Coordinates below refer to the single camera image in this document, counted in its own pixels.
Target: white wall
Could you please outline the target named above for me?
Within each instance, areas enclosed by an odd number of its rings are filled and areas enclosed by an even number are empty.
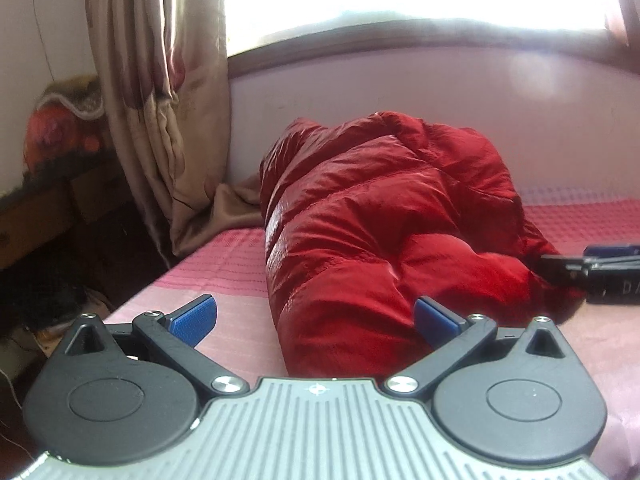
[[[299,63],[234,79],[228,176],[257,171],[298,116],[332,125],[379,110],[488,136],[517,186],[640,196],[640,77],[564,56],[412,48]]]
[[[35,3],[54,77],[94,73],[84,0]],[[0,0],[0,194],[22,182],[26,123],[50,81],[31,0]]]

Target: cable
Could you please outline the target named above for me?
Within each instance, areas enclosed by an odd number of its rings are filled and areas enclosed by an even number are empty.
[[[47,61],[47,67],[49,67],[49,75],[51,76],[51,80],[55,81],[56,79],[53,77],[53,70],[51,69],[51,63],[49,62],[49,56],[47,56],[47,47],[44,45],[44,40],[42,39],[42,31],[40,30],[40,22],[38,21],[38,13],[36,12],[36,0],[31,0],[31,4],[33,5],[33,17],[36,20],[36,28],[38,29],[38,36],[40,37],[40,43],[42,44],[42,51],[44,52],[44,59]]]
[[[13,337],[9,337],[8,338],[9,341],[13,341],[14,344],[16,346],[18,346],[19,348],[21,348],[22,350],[24,350],[25,352],[32,352],[34,354],[38,354],[40,355],[40,352],[38,352],[35,348],[27,348],[26,346],[22,346],[16,339],[14,339]]]
[[[15,403],[18,405],[18,408],[22,409],[22,405],[20,404],[20,401],[18,400],[18,396],[15,394],[14,384],[11,382],[11,379],[5,373],[5,371],[2,370],[2,368],[0,368],[0,374],[4,375],[6,377],[6,380],[9,383],[9,389],[11,390],[11,394],[14,397]]]
[[[10,438],[8,438],[8,437],[4,436],[2,433],[0,433],[0,436],[1,436],[2,438],[4,438],[4,439],[9,443],[9,444],[13,444],[14,446],[18,446],[18,447],[19,447],[21,450],[23,450],[27,455],[29,455],[29,458],[31,458],[31,460],[34,460],[34,459],[33,459],[33,455],[31,455],[31,453],[29,453],[29,451],[28,451],[25,447],[21,446],[21,445],[20,445],[20,444],[18,444],[17,442],[14,442],[14,441],[13,441],[13,440],[11,440]]]

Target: metal screw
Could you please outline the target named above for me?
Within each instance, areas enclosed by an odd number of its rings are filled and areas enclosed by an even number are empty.
[[[418,389],[418,381],[412,377],[396,375],[386,380],[386,387],[392,392],[408,394]]]
[[[211,387],[224,394],[234,394],[244,388],[244,381],[240,377],[223,375],[213,379]]]

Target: ribbed metal surface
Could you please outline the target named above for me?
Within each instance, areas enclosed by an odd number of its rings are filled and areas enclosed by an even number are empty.
[[[368,380],[263,380],[213,402],[180,444],[116,468],[46,458],[30,480],[604,480],[586,460],[547,470],[484,463],[454,447],[423,407]]]

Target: pink waffle blanket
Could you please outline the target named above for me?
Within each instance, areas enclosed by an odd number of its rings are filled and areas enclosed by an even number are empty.
[[[565,254],[588,244],[640,242],[640,201],[545,188],[521,192],[529,218]],[[218,304],[218,323],[196,347],[255,384],[286,376],[264,272],[264,232],[224,232],[118,309],[129,322],[149,309],[170,312],[201,294]],[[640,472],[640,307],[586,305],[562,332],[607,402],[609,418],[592,460],[614,480]]]

